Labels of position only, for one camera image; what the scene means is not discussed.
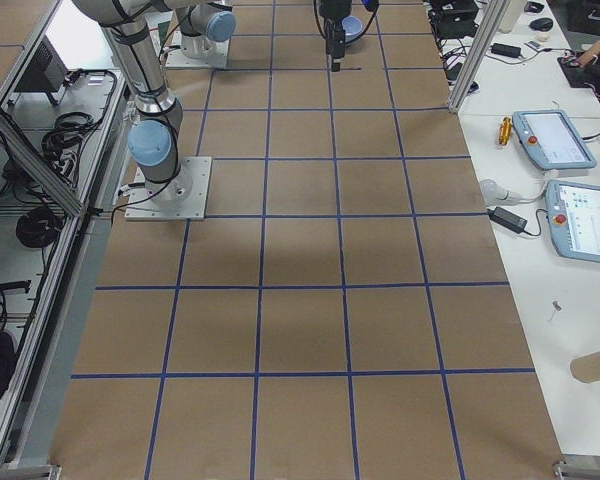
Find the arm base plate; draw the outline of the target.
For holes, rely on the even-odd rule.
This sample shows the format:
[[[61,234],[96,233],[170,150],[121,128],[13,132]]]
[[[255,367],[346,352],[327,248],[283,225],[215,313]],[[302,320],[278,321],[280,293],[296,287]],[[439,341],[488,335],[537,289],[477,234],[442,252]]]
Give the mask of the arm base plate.
[[[165,190],[161,186],[147,183],[139,167],[134,181],[142,182],[142,188],[130,193],[130,207],[124,217],[128,221],[180,221],[205,218],[211,177],[212,158],[183,157],[180,172]]]
[[[177,30],[166,57],[168,69],[225,69],[230,41],[214,42],[204,36],[183,37]]]

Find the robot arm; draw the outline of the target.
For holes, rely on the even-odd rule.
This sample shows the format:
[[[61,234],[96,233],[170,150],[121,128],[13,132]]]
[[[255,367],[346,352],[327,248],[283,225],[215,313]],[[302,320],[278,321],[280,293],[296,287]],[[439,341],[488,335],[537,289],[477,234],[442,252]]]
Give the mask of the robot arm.
[[[190,59],[212,54],[216,46],[228,41],[236,29],[233,7],[208,2],[175,10],[180,28],[180,50]]]
[[[172,12],[179,25],[191,34],[209,39],[199,19],[219,14],[216,1],[76,1],[74,5],[102,28],[115,59],[135,95],[138,112],[169,125],[170,112],[180,110],[176,96],[166,85],[159,54],[151,40],[145,14],[150,10]]]

